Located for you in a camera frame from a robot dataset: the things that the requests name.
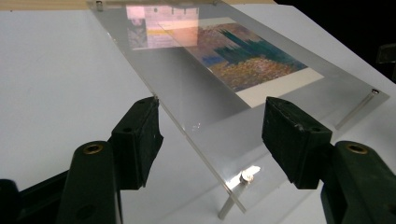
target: metal standoff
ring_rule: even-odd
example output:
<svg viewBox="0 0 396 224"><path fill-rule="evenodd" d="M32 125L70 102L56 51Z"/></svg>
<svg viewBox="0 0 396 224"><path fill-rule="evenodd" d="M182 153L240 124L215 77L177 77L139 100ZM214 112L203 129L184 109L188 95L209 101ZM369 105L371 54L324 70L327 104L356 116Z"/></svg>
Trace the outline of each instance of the metal standoff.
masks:
<svg viewBox="0 0 396 224"><path fill-rule="evenodd" d="M98 11L103 11L103 2L102 1L96 1L96 9Z"/></svg>
<svg viewBox="0 0 396 224"><path fill-rule="evenodd" d="M379 90L372 89L371 92L366 97L364 97L364 99L357 106L355 106L338 124L335 125L335 129L341 129L350 119L358 114L358 112L379 93Z"/></svg>
<svg viewBox="0 0 396 224"><path fill-rule="evenodd" d="M239 173L238 176L236 176L239 183L234 188L232 188L233 195L236 198L241 196L242 192L253 181L254 175L256 173L258 173L260 171L260 169L261 168L258 166L251 166L251 167L247 168L246 170L242 171L241 173ZM233 197L230 195L218 213L219 219L224 220L224 218L227 216L227 214L233 208L234 204L235 204L235 201L233 200Z"/></svg>

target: white table surface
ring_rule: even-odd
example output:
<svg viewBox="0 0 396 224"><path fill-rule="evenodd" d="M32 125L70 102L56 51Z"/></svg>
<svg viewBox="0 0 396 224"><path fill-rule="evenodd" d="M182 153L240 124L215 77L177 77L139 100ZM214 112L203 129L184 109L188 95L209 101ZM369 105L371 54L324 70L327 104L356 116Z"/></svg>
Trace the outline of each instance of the white table surface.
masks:
<svg viewBox="0 0 396 224"><path fill-rule="evenodd" d="M394 84L294 7L235 7L390 95L340 140L374 148L395 173ZM0 31L0 178L20 190L67 170L77 147L107 140L150 96L88 10L1 11ZM235 206L219 220L227 193L161 108L160 127L148 185L122 193L124 223L325 223L321 187L303 197L287 182L245 214Z"/></svg>

